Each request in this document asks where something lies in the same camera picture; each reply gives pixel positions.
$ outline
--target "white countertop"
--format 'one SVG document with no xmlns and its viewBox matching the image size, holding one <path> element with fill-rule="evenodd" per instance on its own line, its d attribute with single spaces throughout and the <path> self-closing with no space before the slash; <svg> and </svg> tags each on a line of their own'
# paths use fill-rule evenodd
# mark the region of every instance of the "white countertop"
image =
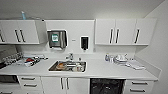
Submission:
<svg viewBox="0 0 168 94">
<path fill-rule="evenodd" d="M 61 76 L 61 77 L 84 77 L 84 78 L 112 78 L 112 79 L 136 79 L 158 80 L 146 70 L 135 70 L 126 66 L 120 66 L 105 60 L 86 61 L 85 72 L 48 71 L 59 59 L 49 58 L 41 60 L 31 67 L 21 65 L 9 65 L 0 69 L 0 74 L 8 75 L 31 75 L 31 76 Z"/>
</svg>

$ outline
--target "black dispenser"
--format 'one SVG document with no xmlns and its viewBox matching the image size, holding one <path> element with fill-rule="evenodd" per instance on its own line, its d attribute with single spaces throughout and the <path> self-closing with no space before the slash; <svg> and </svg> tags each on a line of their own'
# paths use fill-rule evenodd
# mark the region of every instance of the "black dispenser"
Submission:
<svg viewBox="0 0 168 94">
<path fill-rule="evenodd" d="M 81 48 L 83 50 L 88 49 L 88 37 L 81 37 Z"/>
</svg>

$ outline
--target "stainless steel sink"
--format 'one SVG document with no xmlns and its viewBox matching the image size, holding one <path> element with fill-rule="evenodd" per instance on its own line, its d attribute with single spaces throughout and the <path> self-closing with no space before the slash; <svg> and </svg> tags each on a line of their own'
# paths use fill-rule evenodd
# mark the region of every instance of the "stainless steel sink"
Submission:
<svg viewBox="0 0 168 94">
<path fill-rule="evenodd" d="M 63 63 L 64 68 L 60 69 L 57 66 Z M 49 71 L 71 71 L 74 72 L 74 67 L 77 67 L 77 64 L 82 66 L 81 71 L 76 72 L 84 72 L 86 69 L 86 62 L 82 61 L 57 61 L 52 67 L 49 68 Z"/>
</svg>

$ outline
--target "lower cabinet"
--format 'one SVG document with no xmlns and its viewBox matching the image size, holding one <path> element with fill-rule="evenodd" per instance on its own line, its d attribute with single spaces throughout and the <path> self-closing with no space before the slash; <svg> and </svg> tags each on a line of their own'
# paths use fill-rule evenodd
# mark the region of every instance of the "lower cabinet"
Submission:
<svg viewBox="0 0 168 94">
<path fill-rule="evenodd" d="M 22 94 L 43 94 L 43 91 L 24 91 Z"/>
<path fill-rule="evenodd" d="M 123 94 L 151 94 L 154 81 L 126 80 Z"/>
<path fill-rule="evenodd" d="M 22 90 L 0 89 L 0 94 L 24 94 L 24 92 Z"/>
<path fill-rule="evenodd" d="M 43 94 L 40 76 L 18 76 L 22 94 Z"/>
<path fill-rule="evenodd" d="M 89 94 L 90 79 L 41 77 L 44 94 Z"/>
</svg>

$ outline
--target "dishwasher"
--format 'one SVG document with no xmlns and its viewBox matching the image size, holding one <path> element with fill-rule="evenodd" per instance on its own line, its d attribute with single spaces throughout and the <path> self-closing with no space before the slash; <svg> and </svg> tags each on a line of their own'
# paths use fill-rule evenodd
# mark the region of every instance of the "dishwasher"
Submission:
<svg viewBox="0 0 168 94">
<path fill-rule="evenodd" d="M 90 94 L 122 94 L 125 79 L 90 79 Z"/>
</svg>

